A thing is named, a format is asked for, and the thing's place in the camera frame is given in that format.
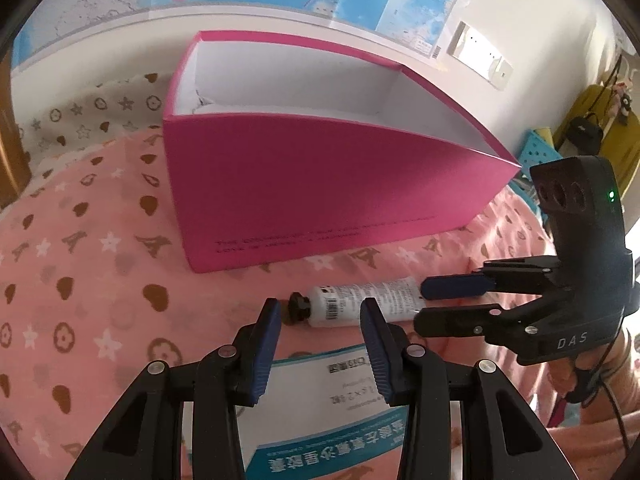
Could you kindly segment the person's right hand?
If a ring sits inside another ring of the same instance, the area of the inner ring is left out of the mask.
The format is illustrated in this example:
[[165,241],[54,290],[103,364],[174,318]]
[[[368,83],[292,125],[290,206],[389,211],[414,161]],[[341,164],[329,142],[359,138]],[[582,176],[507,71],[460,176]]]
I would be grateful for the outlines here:
[[613,419],[615,400],[623,415],[636,408],[636,376],[631,363],[632,343],[623,328],[610,344],[548,364],[548,378],[559,396],[577,401],[584,425]]

